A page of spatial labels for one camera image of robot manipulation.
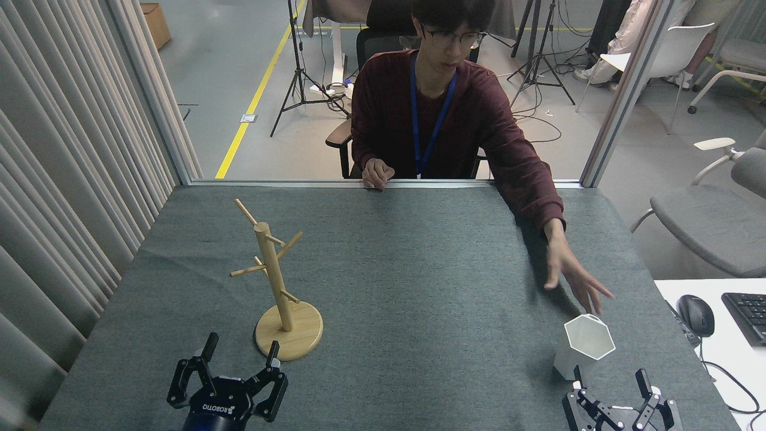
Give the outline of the person's left hand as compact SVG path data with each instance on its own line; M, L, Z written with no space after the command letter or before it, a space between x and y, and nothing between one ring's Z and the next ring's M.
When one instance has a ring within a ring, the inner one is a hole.
M613 298L613 294L580 264L567 242L563 221L560 218L550 219L543 231L548 243L545 259L547 278L543 288L551 291L558 286L559 278L564 277L586 313L602 315L601 297Z

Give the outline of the person's right hand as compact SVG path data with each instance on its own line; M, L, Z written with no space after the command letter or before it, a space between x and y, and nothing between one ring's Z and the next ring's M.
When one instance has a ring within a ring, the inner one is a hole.
M385 189L386 183L394 177L395 170L383 159L371 158L362 170L362 182L367 188Z

